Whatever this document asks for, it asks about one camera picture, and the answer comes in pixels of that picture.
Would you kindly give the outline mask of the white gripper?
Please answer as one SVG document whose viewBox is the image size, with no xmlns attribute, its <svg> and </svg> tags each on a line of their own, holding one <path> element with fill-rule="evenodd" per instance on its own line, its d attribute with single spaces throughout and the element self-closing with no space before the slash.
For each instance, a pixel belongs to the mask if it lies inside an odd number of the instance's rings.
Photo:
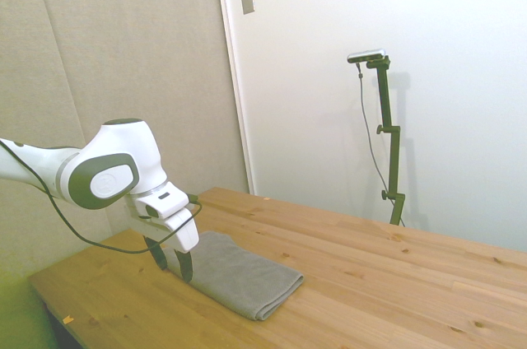
<svg viewBox="0 0 527 349">
<path fill-rule="evenodd" d="M 156 265 L 164 271 L 168 268 L 165 253 L 157 241 L 175 249 L 180 274 L 189 283 L 194 276 L 192 255 L 189 252 L 199 241 L 197 227 L 191 211 L 186 208 L 188 199 L 183 196 L 149 195 L 142 198 L 125 197 L 131 210 L 131 227 L 139 232 Z"/>
</svg>

